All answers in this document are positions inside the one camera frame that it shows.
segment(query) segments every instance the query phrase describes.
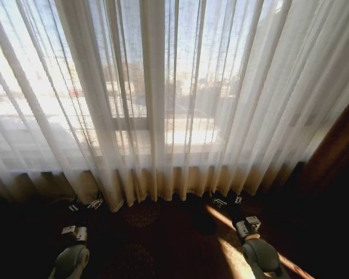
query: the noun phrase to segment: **floor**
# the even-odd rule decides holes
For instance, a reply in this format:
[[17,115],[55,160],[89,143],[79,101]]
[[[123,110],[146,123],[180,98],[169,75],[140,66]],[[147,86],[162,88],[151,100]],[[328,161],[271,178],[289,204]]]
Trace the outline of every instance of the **floor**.
[[[247,215],[258,202],[247,198]],[[101,207],[88,218],[90,261],[82,278],[254,278],[235,232],[209,214],[206,198],[185,202],[146,200],[118,213]],[[0,278],[47,278],[64,249],[62,227],[74,216],[63,202],[24,212],[0,206]],[[263,237],[281,253],[295,255],[279,227],[264,224]],[[292,278],[299,278],[290,272]]]

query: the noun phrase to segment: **curtain fold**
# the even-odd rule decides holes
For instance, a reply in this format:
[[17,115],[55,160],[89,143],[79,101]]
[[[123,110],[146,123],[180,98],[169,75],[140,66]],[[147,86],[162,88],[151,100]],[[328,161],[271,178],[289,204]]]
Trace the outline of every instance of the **curtain fold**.
[[349,1],[0,0],[10,201],[255,194],[348,104]]

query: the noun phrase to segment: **brown curtain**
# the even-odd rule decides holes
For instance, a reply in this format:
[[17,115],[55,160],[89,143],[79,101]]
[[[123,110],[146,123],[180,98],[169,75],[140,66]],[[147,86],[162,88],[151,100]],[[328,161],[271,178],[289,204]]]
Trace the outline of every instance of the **brown curtain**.
[[349,187],[349,105],[305,165],[296,193],[320,195],[339,183]]

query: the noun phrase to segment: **sheer curtain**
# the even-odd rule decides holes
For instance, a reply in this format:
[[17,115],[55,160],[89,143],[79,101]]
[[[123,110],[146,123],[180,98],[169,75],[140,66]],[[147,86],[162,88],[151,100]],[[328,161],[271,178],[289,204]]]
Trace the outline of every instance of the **sheer curtain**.
[[0,196],[255,194],[349,103],[349,1],[0,0]]

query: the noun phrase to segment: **patterned carpet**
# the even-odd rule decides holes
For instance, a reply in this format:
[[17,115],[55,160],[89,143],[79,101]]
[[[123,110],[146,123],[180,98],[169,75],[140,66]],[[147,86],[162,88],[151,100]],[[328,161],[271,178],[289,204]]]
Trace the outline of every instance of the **patterned carpet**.
[[254,278],[235,233],[197,197],[146,200],[101,217],[109,226],[94,218],[83,278]]

